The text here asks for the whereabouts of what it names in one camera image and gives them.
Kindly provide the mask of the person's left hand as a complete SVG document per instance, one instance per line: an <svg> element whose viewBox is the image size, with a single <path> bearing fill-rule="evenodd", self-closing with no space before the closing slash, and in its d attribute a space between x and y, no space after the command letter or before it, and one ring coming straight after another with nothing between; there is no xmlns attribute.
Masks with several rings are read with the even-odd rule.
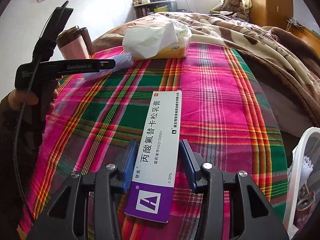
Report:
<svg viewBox="0 0 320 240"><path fill-rule="evenodd" d="M57 83L57 86L52 93L52 97L49 102L49 105L47 106L47 115L51 114L55 108L55 100L58 97L58 91L57 91L58 88L60 88L59 82ZM8 102L9 102L10 107L15 111L19 111L22 107L24 100L25 100L26 94L27 94L26 90L19 90L19 89L12 90L8 96ZM31 106L36 105L38 102L39 102L39 99L37 98L35 93L30 92L30 94L27 98L27 105L31 105Z"/></svg>

